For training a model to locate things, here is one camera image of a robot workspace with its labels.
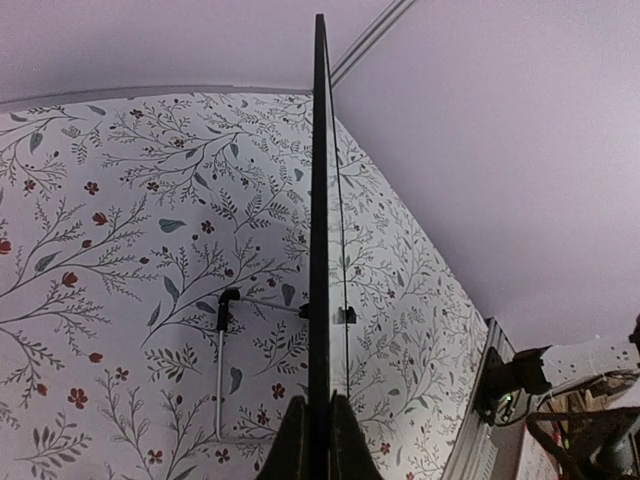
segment wall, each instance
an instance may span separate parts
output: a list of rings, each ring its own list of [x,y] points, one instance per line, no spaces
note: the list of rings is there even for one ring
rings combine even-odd
[[[215,441],[212,312],[230,285],[307,301],[310,106],[195,94],[0,118],[0,478],[255,475],[267,447]],[[388,478],[438,478],[484,329],[341,127],[339,147],[353,403]],[[223,431],[268,438],[306,388],[305,321],[232,313]]]
[[[351,403],[385,478],[438,479],[486,326],[411,213],[339,126]]]

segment white ceiling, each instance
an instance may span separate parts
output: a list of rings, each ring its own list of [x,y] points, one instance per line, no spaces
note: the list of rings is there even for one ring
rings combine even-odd
[[[640,311],[640,2],[420,2],[337,113],[519,347]]]
[[[6,0],[0,103],[165,85],[309,89],[390,0]],[[339,118],[516,346],[640,311],[640,2],[421,0]]]
[[[314,16],[338,57],[390,0],[4,0],[0,103],[85,90],[310,90]]]

